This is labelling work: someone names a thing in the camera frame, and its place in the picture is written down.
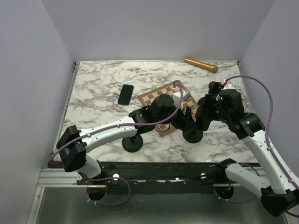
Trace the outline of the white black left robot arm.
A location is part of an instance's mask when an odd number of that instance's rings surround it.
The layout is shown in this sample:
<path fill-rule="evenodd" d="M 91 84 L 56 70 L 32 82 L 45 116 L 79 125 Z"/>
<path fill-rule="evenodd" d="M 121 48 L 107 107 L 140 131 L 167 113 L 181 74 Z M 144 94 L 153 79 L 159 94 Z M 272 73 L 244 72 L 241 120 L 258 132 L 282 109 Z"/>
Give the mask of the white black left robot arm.
<path fill-rule="evenodd" d="M 137 152 L 143 145 L 141 134 L 152 131 L 158 124 L 171 124 L 180 129 L 187 142 L 198 143 L 203 132 L 198 129 L 190 107 L 185 110 L 179 97 L 161 95 L 150 105 L 134 110 L 128 116 L 97 128 L 78 130 L 68 127 L 57 143 L 65 172 L 78 171 L 93 184 L 103 181 L 103 168 L 99 161 L 87 154 L 95 148 L 121 139 L 123 148 Z"/>

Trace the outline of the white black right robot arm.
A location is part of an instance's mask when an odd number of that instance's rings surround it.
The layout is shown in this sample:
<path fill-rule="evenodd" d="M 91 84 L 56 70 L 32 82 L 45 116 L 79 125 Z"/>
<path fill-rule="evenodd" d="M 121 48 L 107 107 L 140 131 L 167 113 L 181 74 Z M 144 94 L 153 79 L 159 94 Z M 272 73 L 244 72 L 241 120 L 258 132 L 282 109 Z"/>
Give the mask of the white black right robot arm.
<path fill-rule="evenodd" d="M 244 111 L 241 94 L 235 89 L 208 91 L 196 112 L 196 123 L 206 131 L 212 121 L 225 123 L 253 153 L 267 178 L 263 179 L 227 159 L 215 171 L 221 183 L 235 181 L 256 195 L 274 217 L 299 204 L 299 178 L 271 145 L 266 128 L 254 113 Z"/>

